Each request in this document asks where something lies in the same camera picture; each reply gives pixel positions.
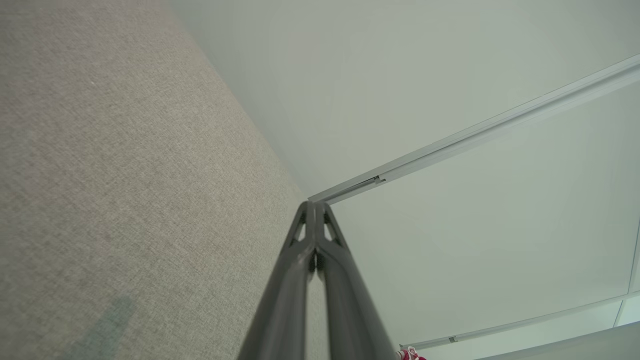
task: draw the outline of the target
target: gray fabric surface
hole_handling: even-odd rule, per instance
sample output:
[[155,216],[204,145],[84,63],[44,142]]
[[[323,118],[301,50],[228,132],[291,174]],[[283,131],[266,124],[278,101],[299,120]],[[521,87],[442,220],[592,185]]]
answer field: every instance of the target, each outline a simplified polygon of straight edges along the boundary
[[0,12],[1,357],[233,358],[303,200],[278,158],[165,4]]

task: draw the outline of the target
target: metal ceiling track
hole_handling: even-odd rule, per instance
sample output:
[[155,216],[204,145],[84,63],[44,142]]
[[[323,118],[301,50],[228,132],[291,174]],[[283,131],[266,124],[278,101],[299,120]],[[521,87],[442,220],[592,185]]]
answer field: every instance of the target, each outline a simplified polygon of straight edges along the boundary
[[309,197],[335,204],[640,80],[640,54]]
[[513,329],[517,329],[517,328],[523,327],[523,326],[534,325],[536,323],[546,322],[546,321],[549,321],[549,320],[560,318],[562,316],[567,316],[567,315],[579,313],[581,311],[585,311],[585,310],[588,310],[588,309],[593,309],[593,308],[598,307],[598,306],[610,304],[612,302],[617,302],[617,301],[624,301],[624,300],[631,299],[631,298],[637,297],[637,296],[640,296],[640,291],[635,291],[633,293],[628,293],[628,294],[625,294],[625,295],[612,297],[610,299],[605,299],[605,300],[601,300],[601,301],[598,301],[598,302],[593,302],[591,304],[586,304],[586,305],[583,305],[583,306],[574,307],[573,309],[567,309],[567,310],[563,310],[563,311],[558,311],[557,313],[538,316],[536,318],[526,319],[526,320],[522,320],[522,321],[519,321],[519,322],[507,323],[507,324],[500,325],[500,326],[490,327],[488,329],[482,329],[482,330],[478,330],[478,331],[466,332],[464,334],[455,335],[455,336],[448,336],[446,338],[439,338],[439,339],[421,341],[419,343],[400,345],[400,347],[401,348],[415,347],[416,350],[420,350],[420,349],[425,349],[425,348],[438,347],[440,345],[446,345],[446,344],[449,344],[449,343],[457,343],[457,342],[463,341],[463,340],[470,340],[470,339],[480,338],[482,336],[487,336],[487,335],[491,335],[491,334],[497,334],[498,332],[513,330]]

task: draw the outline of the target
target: white panel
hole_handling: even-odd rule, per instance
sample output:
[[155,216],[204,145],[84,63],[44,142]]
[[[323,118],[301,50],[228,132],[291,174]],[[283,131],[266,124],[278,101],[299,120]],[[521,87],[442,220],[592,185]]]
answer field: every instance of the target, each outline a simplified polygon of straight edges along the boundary
[[418,350],[427,359],[475,360],[610,329],[620,302],[482,338]]
[[640,53],[636,0],[172,0],[307,196]]
[[638,99],[629,86],[334,205],[394,343],[626,294]]
[[629,284],[630,292],[640,291],[640,221],[638,221],[638,233],[636,234],[636,264],[633,270],[633,276],[631,277],[631,283]]
[[618,326],[632,322],[640,322],[640,296],[636,296],[625,301],[625,306],[622,308],[622,314],[620,315]]

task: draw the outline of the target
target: gray carpeted wall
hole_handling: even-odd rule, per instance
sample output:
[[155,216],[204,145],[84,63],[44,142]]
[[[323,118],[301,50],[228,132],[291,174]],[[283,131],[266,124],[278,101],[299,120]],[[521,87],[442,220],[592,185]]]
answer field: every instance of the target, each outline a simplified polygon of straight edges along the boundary
[[232,359],[303,197],[170,8],[3,2],[0,101],[1,357]]

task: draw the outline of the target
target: white wall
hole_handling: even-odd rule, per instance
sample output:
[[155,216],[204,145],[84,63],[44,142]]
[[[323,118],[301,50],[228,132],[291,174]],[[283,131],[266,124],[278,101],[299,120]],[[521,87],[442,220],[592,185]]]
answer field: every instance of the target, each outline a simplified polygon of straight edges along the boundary
[[175,0],[305,195],[640,53],[636,0]]

